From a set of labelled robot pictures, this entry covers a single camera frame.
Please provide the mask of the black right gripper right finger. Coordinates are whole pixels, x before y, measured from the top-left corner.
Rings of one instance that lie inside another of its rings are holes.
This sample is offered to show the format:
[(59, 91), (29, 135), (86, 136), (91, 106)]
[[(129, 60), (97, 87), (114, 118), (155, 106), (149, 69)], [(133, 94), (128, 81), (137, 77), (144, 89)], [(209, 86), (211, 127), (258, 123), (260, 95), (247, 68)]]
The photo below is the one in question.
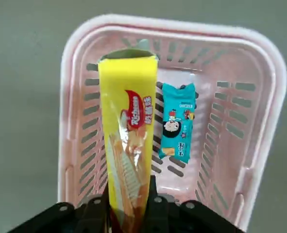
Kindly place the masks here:
[(241, 233), (243, 230), (196, 200), (180, 205), (157, 193), (151, 176), (144, 233)]

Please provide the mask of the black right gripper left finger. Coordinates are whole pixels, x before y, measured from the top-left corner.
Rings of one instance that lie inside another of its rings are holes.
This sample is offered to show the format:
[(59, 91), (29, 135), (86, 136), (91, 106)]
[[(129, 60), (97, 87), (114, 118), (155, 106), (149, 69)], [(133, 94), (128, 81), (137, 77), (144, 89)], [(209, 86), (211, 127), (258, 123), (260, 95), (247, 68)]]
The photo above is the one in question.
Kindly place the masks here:
[(74, 207), (58, 202), (14, 227), (10, 233), (109, 233), (110, 210), (108, 187), (101, 195)]

